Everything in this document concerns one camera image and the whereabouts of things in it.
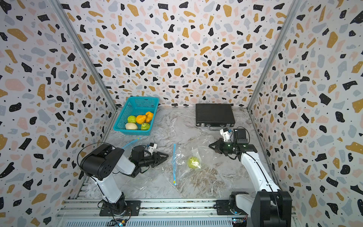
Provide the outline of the clear zip-top bag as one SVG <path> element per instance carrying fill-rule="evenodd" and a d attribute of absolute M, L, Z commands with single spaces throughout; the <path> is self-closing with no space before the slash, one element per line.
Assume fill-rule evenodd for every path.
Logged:
<path fill-rule="evenodd" d="M 182 146 L 174 144 L 172 154 L 173 185 L 181 184 L 186 178 L 218 162 L 218 154 L 206 145 Z"/>
<path fill-rule="evenodd" d="M 115 163 L 119 168 L 132 168 L 143 166 L 144 157 L 151 156 L 148 146 L 142 138 L 137 138 L 121 146 L 112 149 L 108 159 Z"/>

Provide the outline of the green fruit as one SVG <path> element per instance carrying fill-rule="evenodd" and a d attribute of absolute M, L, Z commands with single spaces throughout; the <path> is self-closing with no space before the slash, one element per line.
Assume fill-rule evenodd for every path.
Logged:
<path fill-rule="evenodd" d="M 187 165 L 191 169 L 201 169 L 200 160 L 195 156 L 188 158 Z"/>

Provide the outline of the orange fruit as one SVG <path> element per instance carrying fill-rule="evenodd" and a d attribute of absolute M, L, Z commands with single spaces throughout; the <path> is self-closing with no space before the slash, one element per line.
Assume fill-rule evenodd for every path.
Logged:
<path fill-rule="evenodd" d="M 136 117 L 136 123 L 137 124 L 143 124 L 143 123 L 146 122 L 146 120 L 147 120 L 147 116 L 146 115 L 138 115 Z"/>
<path fill-rule="evenodd" d="M 147 112 L 145 115 L 147 117 L 145 122 L 150 123 L 153 120 L 154 114 L 152 112 Z"/>

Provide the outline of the beige fruit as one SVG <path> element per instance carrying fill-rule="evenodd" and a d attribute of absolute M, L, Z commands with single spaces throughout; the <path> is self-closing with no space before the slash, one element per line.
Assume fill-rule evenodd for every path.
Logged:
<path fill-rule="evenodd" d="M 126 130 L 138 130 L 138 126 L 135 123 L 127 123 L 125 125 Z"/>

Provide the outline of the green pear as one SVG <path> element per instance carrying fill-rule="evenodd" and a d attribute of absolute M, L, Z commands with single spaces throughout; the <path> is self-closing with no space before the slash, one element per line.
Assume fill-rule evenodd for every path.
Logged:
<path fill-rule="evenodd" d="M 147 131 L 150 129 L 150 124 L 149 123 L 143 123 L 141 125 L 141 128 L 140 128 L 142 131 Z"/>
<path fill-rule="evenodd" d="M 128 118 L 127 118 L 127 121 L 128 121 L 128 123 L 136 123 L 137 121 L 136 121 L 136 116 L 134 116 L 134 115 L 130 115 Z"/>

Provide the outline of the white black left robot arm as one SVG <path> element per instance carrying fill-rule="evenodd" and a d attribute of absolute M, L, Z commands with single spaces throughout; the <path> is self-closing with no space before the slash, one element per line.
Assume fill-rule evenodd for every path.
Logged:
<path fill-rule="evenodd" d="M 114 176 L 122 174 L 135 178 L 150 168 L 154 168 L 169 158 L 168 154 L 156 151 L 157 145 L 139 145 L 131 149 L 129 157 L 124 155 L 125 150 L 103 142 L 77 165 L 93 180 L 103 197 L 103 211 L 100 215 L 135 216 L 130 205 L 125 201 L 125 195 L 117 186 Z"/>

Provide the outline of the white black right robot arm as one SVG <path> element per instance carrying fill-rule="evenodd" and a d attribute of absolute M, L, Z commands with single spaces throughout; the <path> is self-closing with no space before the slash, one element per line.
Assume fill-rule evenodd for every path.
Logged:
<path fill-rule="evenodd" d="M 290 227 L 292 198 L 282 191 L 269 176 L 257 149 L 249 143 L 244 127 L 220 130 L 221 138 L 209 148 L 218 154 L 238 160 L 247 170 L 255 190 L 255 197 L 247 192 L 232 192 L 228 200 L 218 200 L 215 208 L 219 215 L 244 215 L 254 227 Z"/>

